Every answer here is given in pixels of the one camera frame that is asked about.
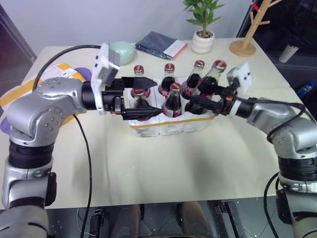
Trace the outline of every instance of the red bottle cap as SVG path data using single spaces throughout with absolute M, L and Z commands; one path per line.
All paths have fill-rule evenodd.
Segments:
M 179 91 L 181 87 L 182 85 L 180 85 L 179 83 L 172 83 L 170 89 L 173 91 Z
M 142 65 L 134 66 L 134 73 L 144 73 L 144 68 Z
M 227 68 L 227 64 L 225 61 L 218 59 L 213 63 L 213 67 L 219 70 L 220 73 L 222 73 Z
M 133 94 L 137 95 L 137 96 L 141 96 L 145 94 L 145 90 L 144 89 L 133 89 Z
M 204 68 L 205 67 L 205 62 L 203 62 L 202 60 L 197 60 L 195 62 L 195 66 L 198 68 Z
M 175 70 L 175 66 L 172 63 L 167 63 L 164 69 L 165 71 L 172 72 Z

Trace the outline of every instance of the floor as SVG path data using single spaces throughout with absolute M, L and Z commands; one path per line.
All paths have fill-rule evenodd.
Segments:
M 220 214 L 220 220 L 223 220 L 221 225 L 215 220 L 217 214 L 210 201 L 199 202 L 207 220 L 211 225 L 213 237 L 234 238 L 234 232 L 227 214 Z M 273 236 L 263 212 L 262 198 L 245 198 L 235 200 L 239 217 L 244 229 L 245 238 L 271 238 Z M 109 237 L 109 227 L 112 226 L 115 217 L 120 210 L 120 206 L 104 207 L 105 225 L 101 228 L 100 237 Z M 146 204 L 145 216 L 141 222 L 141 237 L 150 235 L 177 235 L 181 234 L 181 228 L 176 220 L 176 203 L 159 203 Z M 268 212 L 272 222 L 275 225 L 277 233 L 280 237 L 293 237 L 292 228 L 289 225 L 282 223 L 276 212 L 275 197 L 268 198 Z M 80 216 L 83 217 L 85 209 L 79 210 Z M 72 209 L 49 209 L 50 227 L 52 235 L 61 238 L 79 237 L 80 231 L 77 228 L 76 214 L 77 208 Z

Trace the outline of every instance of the green leaves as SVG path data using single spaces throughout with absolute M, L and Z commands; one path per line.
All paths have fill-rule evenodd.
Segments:
M 185 10 L 192 12 L 195 18 L 187 19 L 187 21 L 203 26 L 205 29 L 209 24 L 221 18 L 213 17 L 213 11 L 224 6 L 224 4 L 218 4 L 218 2 L 219 0 L 184 0 Z

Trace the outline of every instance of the potted plant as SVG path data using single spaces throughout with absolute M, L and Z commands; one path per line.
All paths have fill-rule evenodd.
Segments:
M 192 50 L 198 54 L 206 54 L 211 50 L 214 40 L 214 33 L 207 30 L 207 27 L 221 18 L 214 18 L 213 11 L 224 6 L 218 4 L 219 0 L 184 0 L 185 10 L 192 12 L 195 19 L 187 19 L 194 25 L 202 26 L 203 29 L 196 31 L 193 37 Z

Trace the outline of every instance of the white wall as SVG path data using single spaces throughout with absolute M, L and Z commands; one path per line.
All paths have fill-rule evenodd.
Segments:
M 210 29 L 235 37 L 250 0 L 220 0 Z M 188 40 L 196 26 L 182 0 L 0 0 L 36 55 L 45 46 L 136 42 L 150 31 Z

